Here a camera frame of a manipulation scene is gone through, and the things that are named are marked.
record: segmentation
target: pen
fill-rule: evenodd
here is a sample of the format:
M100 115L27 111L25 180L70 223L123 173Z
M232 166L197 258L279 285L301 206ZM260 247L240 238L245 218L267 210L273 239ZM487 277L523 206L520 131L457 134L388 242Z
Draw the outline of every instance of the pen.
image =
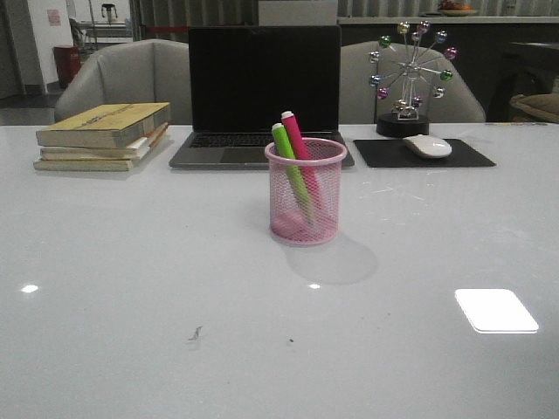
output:
M277 123L272 126L272 136L273 142L278 149L278 154L286 159L295 159L295 154L287 137L287 131L283 124ZM299 167L297 166L286 166L287 177L289 178L289 183L293 193L295 194L295 199L297 204L305 214L305 218L308 222L314 225L314 211L313 203L311 201L311 196L308 194L307 187L300 175Z

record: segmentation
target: bowl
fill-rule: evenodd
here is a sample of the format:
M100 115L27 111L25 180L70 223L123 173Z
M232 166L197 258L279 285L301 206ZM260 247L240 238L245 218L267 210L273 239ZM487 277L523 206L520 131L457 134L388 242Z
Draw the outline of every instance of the bowl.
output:
M475 15L478 11L477 10L460 10L460 9L439 9L443 15L450 16L450 17L458 17L458 16L470 16Z

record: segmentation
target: black screen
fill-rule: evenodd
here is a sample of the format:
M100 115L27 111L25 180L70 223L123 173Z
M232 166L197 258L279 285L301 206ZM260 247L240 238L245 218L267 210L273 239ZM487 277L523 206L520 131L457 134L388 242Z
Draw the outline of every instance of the black screen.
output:
M286 110L338 128L338 26L193 28L189 46L195 131L269 132Z

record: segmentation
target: mouse pad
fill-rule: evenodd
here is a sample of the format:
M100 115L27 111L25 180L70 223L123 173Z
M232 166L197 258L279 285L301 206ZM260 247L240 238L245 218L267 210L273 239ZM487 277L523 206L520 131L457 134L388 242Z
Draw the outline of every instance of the mouse pad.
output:
M390 140L354 140L354 144L370 168L489 168L491 160L457 139L445 140L452 146L450 155L441 159L419 157L401 138Z

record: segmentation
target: yellow book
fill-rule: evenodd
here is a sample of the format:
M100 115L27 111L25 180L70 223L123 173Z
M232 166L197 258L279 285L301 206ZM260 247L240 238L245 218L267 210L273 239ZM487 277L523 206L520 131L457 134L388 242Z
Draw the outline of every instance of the yellow book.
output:
M42 147L43 160L139 160L165 134L167 122L124 148Z
M49 160L41 155L33 162L36 170L75 171L75 172L122 172L133 168L151 151L165 135L167 124L159 126L149 137L141 137L133 143L140 144L139 154L131 158L100 157L104 152L120 152L123 148L75 148L71 154L59 153L58 159Z
M37 131L39 146L125 148L170 121L170 103L100 105Z

